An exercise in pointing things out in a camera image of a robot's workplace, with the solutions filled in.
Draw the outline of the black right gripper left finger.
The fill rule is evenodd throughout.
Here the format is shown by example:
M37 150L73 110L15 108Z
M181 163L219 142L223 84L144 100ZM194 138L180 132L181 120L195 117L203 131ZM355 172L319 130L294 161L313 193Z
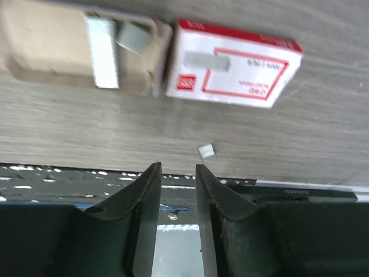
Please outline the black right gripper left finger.
M150 276L161 163L100 203L1 205L2 276Z

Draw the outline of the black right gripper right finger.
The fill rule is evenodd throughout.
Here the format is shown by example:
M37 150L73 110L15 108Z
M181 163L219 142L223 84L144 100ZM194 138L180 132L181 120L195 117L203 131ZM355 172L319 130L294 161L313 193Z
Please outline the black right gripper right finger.
M368 204L232 189L203 164L195 187L205 276L367 276Z

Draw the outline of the red white staple box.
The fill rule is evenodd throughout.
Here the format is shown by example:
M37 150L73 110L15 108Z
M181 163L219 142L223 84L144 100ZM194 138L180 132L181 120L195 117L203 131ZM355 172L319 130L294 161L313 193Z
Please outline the red white staple box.
M147 27L142 55L117 47L119 88L95 86L85 16ZM46 1L2 1L9 46L3 66L26 83L270 108L300 68L290 39L180 18L174 26L139 14Z

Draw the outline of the silver staple strips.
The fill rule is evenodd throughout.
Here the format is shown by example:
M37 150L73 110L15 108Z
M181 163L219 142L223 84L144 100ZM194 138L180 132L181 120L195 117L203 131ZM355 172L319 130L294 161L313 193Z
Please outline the silver staple strips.
M151 31L133 22L120 24L113 18L85 16L90 59L95 86L104 89L119 88L117 47L142 55L150 42Z

